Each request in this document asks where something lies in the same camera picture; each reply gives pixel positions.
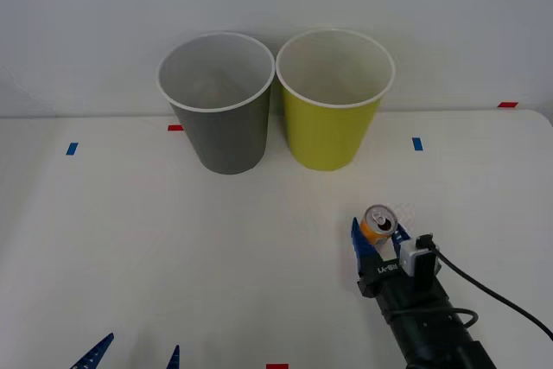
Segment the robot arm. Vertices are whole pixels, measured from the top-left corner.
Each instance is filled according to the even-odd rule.
[[[432,235],[413,240],[398,225],[391,238],[397,258],[384,261],[353,220],[359,290],[376,298],[407,368],[495,369],[484,347],[467,331],[478,315],[454,308],[435,276],[440,268],[436,255],[424,247]],[[473,319],[463,324],[458,314]]]

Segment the tabletop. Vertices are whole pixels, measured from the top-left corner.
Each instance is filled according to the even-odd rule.
[[[353,162],[305,169],[270,118],[262,161],[200,164],[172,117],[0,120],[0,368],[405,366],[358,292],[351,222],[389,205],[464,271],[553,326],[553,127],[534,111],[380,112]],[[498,368],[550,341],[445,267]]]

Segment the black cable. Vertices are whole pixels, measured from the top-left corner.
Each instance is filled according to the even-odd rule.
[[[436,313],[455,313],[457,315],[470,315],[472,319],[463,324],[465,328],[470,328],[478,321],[478,313],[469,309],[458,309],[455,307],[436,307],[434,309],[405,309],[398,311],[391,311],[388,313],[388,317],[396,317],[397,315],[435,315]]]
[[[467,281],[469,281],[470,283],[472,283],[473,285],[475,285],[476,287],[478,287],[479,289],[481,289],[482,291],[484,291],[486,294],[488,294],[489,296],[492,296],[493,298],[495,298],[498,302],[502,302],[504,303],[505,306],[508,306],[510,307],[511,309],[519,312],[521,315],[523,315],[524,317],[526,317],[528,320],[530,320],[532,323],[534,323],[536,326],[538,326],[539,328],[541,328],[549,337],[551,340],[553,340],[553,332],[551,332],[551,330],[549,330],[547,328],[547,326],[545,326],[542,322],[540,322],[536,317],[534,317],[533,315],[531,315],[530,313],[528,313],[526,310],[520,308],[518,305],[516,305],[514,302],[510,302],[509,300],[507,300],[506,298],[504,298],[503,296],[500,296],[498,293],[496,293],[495,291],[491,290],[491,289],[488,289],[484,284],[482,283],[479,283],[478,281],[476,281],[474,278],[470,277],[465,271],[461,270],[459,267],[457,267],[455,264],[453,264],[451,261],[449,261],[441,252],[439,252],[435,246],[431,246],[429,247],[429,249],[434,252],[434,254],[439,258],[441,259],[441,261],[447,265],[451,270],[455,271],[457,274],[459,274],[461,277],[463,277],[464,279],[466,279]]]

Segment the blue tape marker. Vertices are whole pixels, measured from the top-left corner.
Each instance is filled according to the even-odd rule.
[[[66,156],[72,156],[75,154],[75,150],[77,149],[78,143],[71,143],[69,144],[69,148],[67,149]]]
[[[423,151],[423,142],[420,137],[413,137],[413,147],[415,151]]]

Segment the orange soda can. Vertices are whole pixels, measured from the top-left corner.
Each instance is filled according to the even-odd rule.
[[[361,220],[361,232],[376,248],[382,246],[397,229],[397,216],[384,205],[372,205]]]

